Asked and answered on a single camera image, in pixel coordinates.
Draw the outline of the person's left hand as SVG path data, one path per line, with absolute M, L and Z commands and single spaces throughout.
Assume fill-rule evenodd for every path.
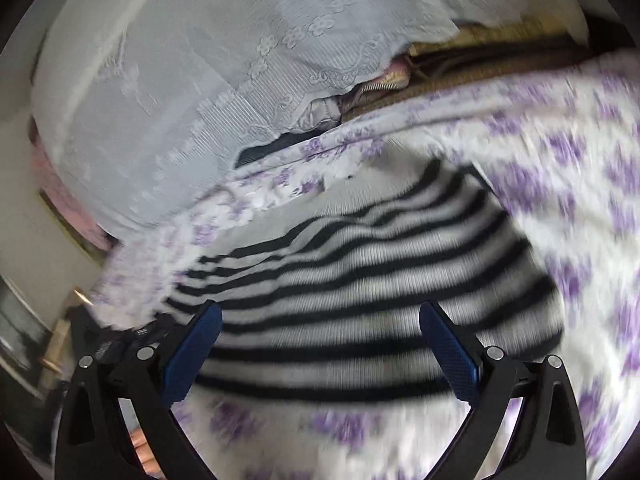
M 160 465 L 157 463 L 142 429 L 134 430 L 130 434 L 130 439 L 144 472 L 153 478 L 163 479 L 164 476 L 160 470 Z

